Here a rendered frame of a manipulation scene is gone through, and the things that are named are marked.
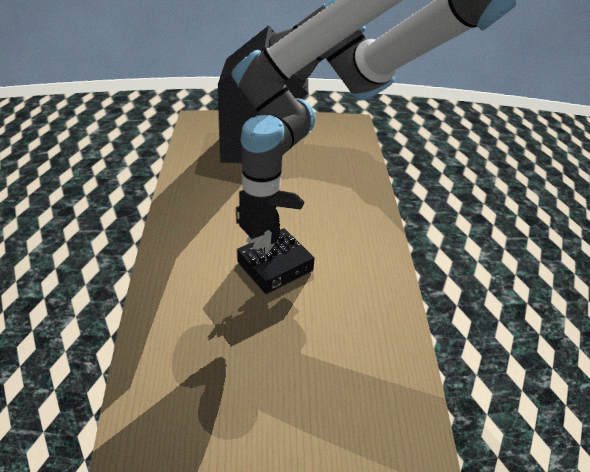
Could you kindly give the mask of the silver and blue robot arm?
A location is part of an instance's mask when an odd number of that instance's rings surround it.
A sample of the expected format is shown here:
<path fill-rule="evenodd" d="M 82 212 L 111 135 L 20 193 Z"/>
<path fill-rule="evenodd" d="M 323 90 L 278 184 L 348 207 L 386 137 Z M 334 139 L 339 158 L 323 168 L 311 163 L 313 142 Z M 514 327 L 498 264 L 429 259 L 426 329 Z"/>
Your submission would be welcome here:
<path fill-rule="evenodd" d="M 295 99 L 284 84 L 292 75 L 305 80 L 326 59 L 350 93 L 363 101 L 393 84 L 399 67 L 471 27 L 485 30 L 516 5 L 516 0 L 434 0 L 376 42 L 367 40 L 365 25 L 401 1 L 331 0 L 293 28 L 272 35 L 270 48 L 252 52 L 233 69 L 232 78 L 260 114 L 242 128 L 246 193 L 276 193 L 270 206 L 302 209 L 305 203 L 295 193 L 279 191 L 283 154 L 315 125 L 312 107 Z"/>

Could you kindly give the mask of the black lighting desk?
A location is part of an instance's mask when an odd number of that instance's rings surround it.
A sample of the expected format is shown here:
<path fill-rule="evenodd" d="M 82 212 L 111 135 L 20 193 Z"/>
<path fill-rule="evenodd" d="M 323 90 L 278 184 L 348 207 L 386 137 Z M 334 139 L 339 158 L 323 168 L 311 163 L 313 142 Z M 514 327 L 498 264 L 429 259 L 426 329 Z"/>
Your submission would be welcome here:
<path fill-rule="evenodd" d="M 265 294 L 314 269 L 315 257 L 285 228 L 280 230 L 277 242 L 267 254 L 262 248 L 253 249 L 255 243 L 237 248 L 237 262 Z"/>

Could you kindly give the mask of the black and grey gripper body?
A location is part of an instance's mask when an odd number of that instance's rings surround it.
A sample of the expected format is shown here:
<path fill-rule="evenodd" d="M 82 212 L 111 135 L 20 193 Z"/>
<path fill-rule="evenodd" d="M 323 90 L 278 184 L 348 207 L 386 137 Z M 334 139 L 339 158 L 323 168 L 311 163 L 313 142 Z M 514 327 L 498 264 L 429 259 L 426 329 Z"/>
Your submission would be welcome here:
<path fill-rule="evenodd" d="M 268 200 L 272 199 L 275 195 L 276 193 L 271 196 L 256 197 L 252 195 L 250 196 L 250 194 L 246 193 L 244 190 L 239 191 L 240 207 L 236 207 L 236 224 L 239 223 L 239 226 L 251 238 L 251 240 L 264 235 L 265 231 L 270 230 L 270 228 L 275 225 L 275 219 L 280 222 L 276 206 L 270 206 L 267 203 Z M 242 200 L 244 202 L 244 210 Z"/>

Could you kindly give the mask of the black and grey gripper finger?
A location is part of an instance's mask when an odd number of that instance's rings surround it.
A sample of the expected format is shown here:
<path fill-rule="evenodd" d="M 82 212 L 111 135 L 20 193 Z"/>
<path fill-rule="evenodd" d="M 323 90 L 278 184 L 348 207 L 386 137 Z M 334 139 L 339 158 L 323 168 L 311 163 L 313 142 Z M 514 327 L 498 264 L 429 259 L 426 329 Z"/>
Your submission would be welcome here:
<path fill-rule="evenodd" d="M 264 254 L 267 254 L 280 236 L 280 223 L 275 219 L 275 225 L 270 230 L 265 231 L 265 234 L 260 236 L 260 239 L 253 245 L 253 249 L 265 248 Z"/>
<path fill-rule="evenodd" d="M 256 237 L 256 238 L 254 238 L 254 239 L 252 239 L 252 240 L 251 240 L 251 238 L 248 236 L 248 237 L 247 237 L 247 242 L 248 242 L 248 243 L 255 243 L 255 242 L 257 242 L 259 239 L 260 239 L 260 237 Z M 264 253 L 264 251 L 265 251 L 265 248 L 262 248 L 262 250 L 263 250 L 263 253 Z"/>

